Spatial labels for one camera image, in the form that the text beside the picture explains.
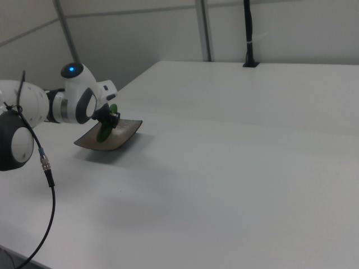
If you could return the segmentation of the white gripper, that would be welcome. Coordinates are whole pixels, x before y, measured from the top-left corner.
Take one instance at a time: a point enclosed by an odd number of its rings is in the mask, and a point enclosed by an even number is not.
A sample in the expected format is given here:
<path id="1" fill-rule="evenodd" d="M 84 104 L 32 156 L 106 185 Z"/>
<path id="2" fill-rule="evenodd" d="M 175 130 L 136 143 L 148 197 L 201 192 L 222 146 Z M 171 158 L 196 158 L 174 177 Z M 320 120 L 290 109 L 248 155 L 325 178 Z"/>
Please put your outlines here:
<path id="1" fill-rule="evenodd" d="M 111 80 L 97 82 L 96 111 L 93 113 L 93 120 L 100 123 L 110 122 L 111 127 L 116 127 L 120 120 L 119 112 L 111 112 L 109 105 L 110 100 L 117 96 L 117 89 Z"/>

